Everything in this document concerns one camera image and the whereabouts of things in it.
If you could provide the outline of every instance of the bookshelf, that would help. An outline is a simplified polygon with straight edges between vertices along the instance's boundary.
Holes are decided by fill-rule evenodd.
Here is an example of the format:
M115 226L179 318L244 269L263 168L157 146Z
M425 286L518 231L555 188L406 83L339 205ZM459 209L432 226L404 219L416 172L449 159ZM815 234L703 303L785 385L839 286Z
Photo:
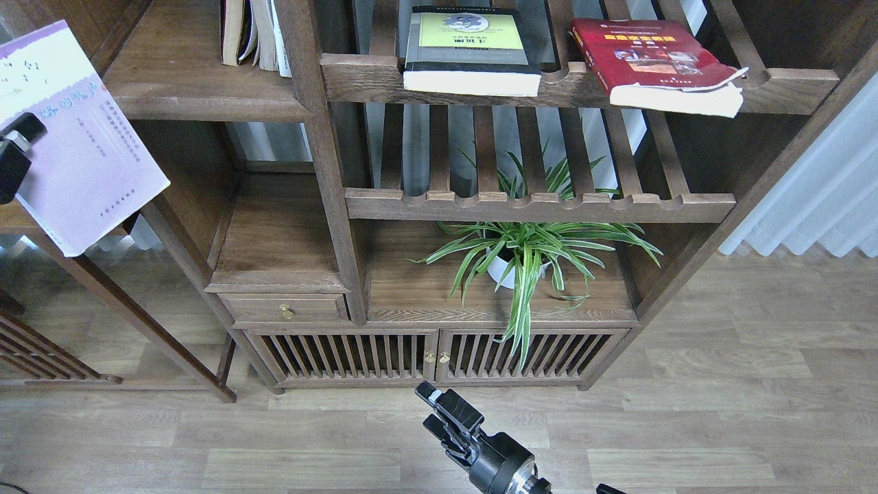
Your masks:
M683 19L677 0L653 4L660 18ZM878 35L865 30L878 20L874 3L705 0L702 44L723 62L751 68L741 82L742 113L726 120L646 112L645 144L631 149L620 110L566 38L569 0L545 2L556 61L543 67L537 98L405 91L398 5L375 2L371 45L358 49L354 9L365 3L278 0L290 81L220 65L218 2L154 0L104 75L173 183L144 215L275 390L420 379L587 389L878 65ZM622 0L601 7L610 18L628 17ZM385 105L376 184L368 179L366 102ZM430 186L420 196L399 185L404 104L429 105ZM473 106L482 129L472 197L450 187L447 105ZM533 172L529 197L497 192L494 136L485 131L492 105L514 106L512 125L530 136L538 132L534 107L558 109L574 200L539 192ZM602 111L622 199L594 192L577 107ZM286 173L282 164L270 174L252 171L216 123L244 120L304 122L314 174L298 173L301 163ZM522 141L525 167L540 170L541 140ZM535 354L517 374L515 357L493 342L506 324L507 295L477 281L461 307L446 297L453 263L401 260L444 240L434 220L638 222L665 256L659 270L638 252L611 253L592 296L574 311L558 309L563 303L543 290L534 301Z

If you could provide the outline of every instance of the shelf board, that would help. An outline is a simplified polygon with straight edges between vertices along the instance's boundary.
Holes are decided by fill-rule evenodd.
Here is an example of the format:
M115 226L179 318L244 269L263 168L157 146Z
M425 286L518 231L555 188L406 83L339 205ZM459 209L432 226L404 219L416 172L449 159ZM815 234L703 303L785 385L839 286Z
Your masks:
M218 0L154 0L104 74L129 119L304 121L291 80L220 63Z
M630 18L624 1L608 0L612 18ZM665 0L666 18L687 25L678 0ZM406 91L402 83L405 60L387 53L395 47L396 32L380 26L396 25L386 17L397 15L393 8L376 8L372 17L374 37L369 54L323 54L320 66L326 84L327 100L430 105L511 105L610 108L609 99L594 72L587 66L566 30L573 9L570 0L546 2L549 26L560 47L559 68L544 72L535 98L483 97L450 93ZM811 114L838 83L832 70L766 68L752 45L744 24L730 0L708 0L706 6L717 13L723 30L743 66L751 68L746 79L736 82L744 93L743 113Z
M636 223L719 223L735 207L730 193L692 193L680 167L665 115L647 111L650 136L658 150L657 172L641 171L632 154L628 134L618 109L603 110L621 197L611 199L595 191L589 167L585 136L579 112L558 110L566 154L570 164L573 197L562 200L557 193L545 192L544 164L539 129L533 108L518 108L524 183L531 192L521 199L510 199L498 191L497 156L490 106L473 108L475 162L479 191L460 197L449 188L448 112L444 106L430 107L430 190L409 196L400 190L402 157L402 106L385 109L381 188L353 188L345 191L351 218L380 220L440 220L489 222L636 222Z
M18 199L15 199L9 204L0 205L0 235L45 235L45 230L33 220ZM119 225L107 235L128 235L128 231L123 225Z
M423 327L440 323L443 327L504 328L507 323L512 290L494 292L494 282L487 275L473 279L461 306L459 294L451 299L448 292L462 258L450 255L431 265L409 262L423 258L451 240L433 222L374 222L374 252L371 258L370 323L410 323ZM586 301L576 309L557 296L551 287L551 269L541 280L531 302L535 327L544 328L629 328L637 325L625 280L614 252L598 256L607 269L595 266L597 280L590 284ZM567 295L581 295L586 290L582 275L565 266Z
M219 260L213 293L347 293L313 174L244 178Z

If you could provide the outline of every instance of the potted plant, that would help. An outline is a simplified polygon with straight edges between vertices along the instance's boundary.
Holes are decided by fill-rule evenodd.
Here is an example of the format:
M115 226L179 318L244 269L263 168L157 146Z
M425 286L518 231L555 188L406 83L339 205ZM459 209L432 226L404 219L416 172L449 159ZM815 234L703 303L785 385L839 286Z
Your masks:
M515 154L507 153L518 168L518 177L523 177L521 160ZM464 156L475 166L466 153ZM594 168L600 160L599 158L589 165ZM510 179L503 171L499 172L500 189L512 198L522 198L528 193L526 185L518 177ZM550 168L546 176L546 189L557 193L561 199L573 197L567 158ZM615 189L597 189L597 192L619 193ZM604 267L601 260L589 251L614 251L615 247L611 243L621 242L644 249L657 265L659 260L656 255L661 255L658 248L637 236L644 231L635 223L474 222L445 225L440 222L439 225L456 238L423 259L409 260L429 265L454 252L463 252L464 258L449 291L451 298L460 289L462 304L466 301L466 292L473 278L489 269L495 273L492 278L497 281L494 290L506 284L509 279L515 280L509 321L500 342L513 339L512 352L521 350L518 360L520 369L530 346L530 300L547 266L552 268L552 287L561 298L574 302L570 309L575 309L588 297L588 293L578 296L561 295L565 286L560 266L562 261L573 265L588 284L589 280L594 280L588 265ZM497 264L498 259L507 262L505 268L498 270L491 267L492 264Z

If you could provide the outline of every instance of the book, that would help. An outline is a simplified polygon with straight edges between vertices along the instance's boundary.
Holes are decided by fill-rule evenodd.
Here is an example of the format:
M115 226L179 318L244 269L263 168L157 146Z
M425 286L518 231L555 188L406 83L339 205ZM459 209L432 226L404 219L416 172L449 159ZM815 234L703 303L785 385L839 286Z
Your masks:
M571 34L611 105L734 117L744 103L731 81L747 69L723 65L675 21L576 18Z
M16 198L65 256L170 184L63 20L0 46L0 128L25 112L46 133Z
M277 20L274 0L248 0L253 12L256 38L254 65L260 69L279 72L281 76L292 77L290 62L284 51L284 37Z
M403 85L410 91L534 97L540 69L518 11L412 8Z
M219 6L222 17L222 62L225 65L238 65L247 56L245 52L252 36L249 1L223 0Z

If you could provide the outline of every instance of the white flower pot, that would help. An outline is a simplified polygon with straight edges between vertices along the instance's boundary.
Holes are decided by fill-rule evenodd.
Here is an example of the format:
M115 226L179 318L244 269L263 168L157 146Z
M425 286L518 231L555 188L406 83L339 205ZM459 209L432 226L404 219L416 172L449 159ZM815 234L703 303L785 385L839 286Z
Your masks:
M549 267L551 263L546 263L540 266L540 278L545 278L546 268ZM509 288L510 290L515 288L515 268L509 270L509 274L506 275L506 278L503 281L500 281L500 276L503 276L503 273L506 271L506 266L509 263L497 256L491 261L491 264L488 265L488 274L491 275L491 279L494 281L499 281L500 286L504 288Z

